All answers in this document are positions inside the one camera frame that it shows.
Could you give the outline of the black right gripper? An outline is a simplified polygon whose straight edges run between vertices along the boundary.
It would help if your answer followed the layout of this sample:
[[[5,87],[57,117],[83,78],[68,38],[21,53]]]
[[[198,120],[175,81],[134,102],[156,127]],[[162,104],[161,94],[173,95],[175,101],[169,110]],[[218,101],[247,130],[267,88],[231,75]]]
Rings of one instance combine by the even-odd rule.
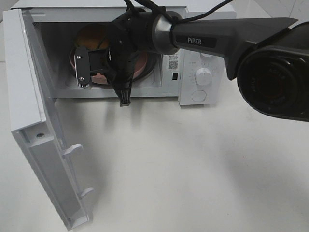
[[[135,65],[140,52],[154,52],[152,32],[155,14],[141,8],[126,11],[107,27],[109,46],[88,51],[88,84],[100,73],[114,89],[120,106],[131,104]]]

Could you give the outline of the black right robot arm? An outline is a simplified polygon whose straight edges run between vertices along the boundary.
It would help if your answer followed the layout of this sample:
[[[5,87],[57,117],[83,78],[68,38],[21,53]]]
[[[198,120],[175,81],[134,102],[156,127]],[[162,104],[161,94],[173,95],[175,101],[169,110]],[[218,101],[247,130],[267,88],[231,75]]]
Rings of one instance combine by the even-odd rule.
[[[184,49],[222,57],[244,100],[271,117],[309,119],[309,24],[294,18],[182,20],[164,8],[127,11],[107,27],[102,58],[90,52],[89,72],[102,73],[122,106],[130,104],[140,52]]]

